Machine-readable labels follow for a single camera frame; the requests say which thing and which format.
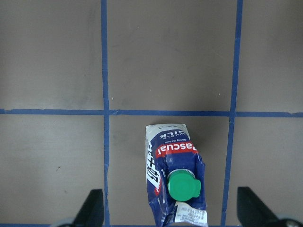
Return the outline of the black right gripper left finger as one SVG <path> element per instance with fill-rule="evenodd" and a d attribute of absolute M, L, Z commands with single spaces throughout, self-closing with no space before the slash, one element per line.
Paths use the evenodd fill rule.
<path fill-rule="evenodd" d="M 103 190 L 93 189 L 89 192 L 80 211 L 76 215 L 73 227 L 101 227 L 104 222 Z"/>

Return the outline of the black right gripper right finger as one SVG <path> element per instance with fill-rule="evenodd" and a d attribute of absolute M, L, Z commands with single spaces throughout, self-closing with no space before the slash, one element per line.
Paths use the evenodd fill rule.
<path fill-rule="evenodd" d="M 249 187 L 237 189 L 237 218 L 243 227 L 268 227 L 279 221 Z"/>

